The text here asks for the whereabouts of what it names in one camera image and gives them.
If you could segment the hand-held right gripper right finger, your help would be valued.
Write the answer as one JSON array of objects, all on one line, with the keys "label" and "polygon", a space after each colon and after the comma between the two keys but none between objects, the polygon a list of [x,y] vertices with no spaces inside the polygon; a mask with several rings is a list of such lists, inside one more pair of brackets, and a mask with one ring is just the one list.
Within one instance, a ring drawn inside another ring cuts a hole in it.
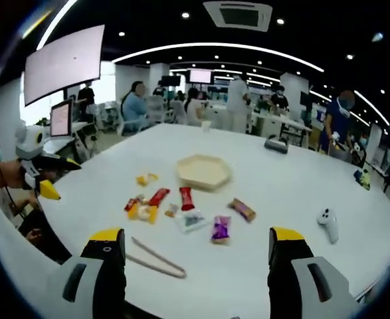
[{"label": "hand-held right gripper right finger", "polygon": [[360,304],[346,277],[315,257],[295,230],[271,227],[267,285],[271,318],[354,318]]}]

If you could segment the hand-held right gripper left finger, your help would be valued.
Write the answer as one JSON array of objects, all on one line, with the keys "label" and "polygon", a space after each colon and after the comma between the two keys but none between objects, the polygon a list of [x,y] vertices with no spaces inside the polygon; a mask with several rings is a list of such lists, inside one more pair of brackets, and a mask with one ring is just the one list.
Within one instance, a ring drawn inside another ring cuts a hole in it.
[{"label": "hand-held right gripper left finger", "polygon": [[107,229],[90,237],[48,279],[45,318],[123,318],[125,233]]}]

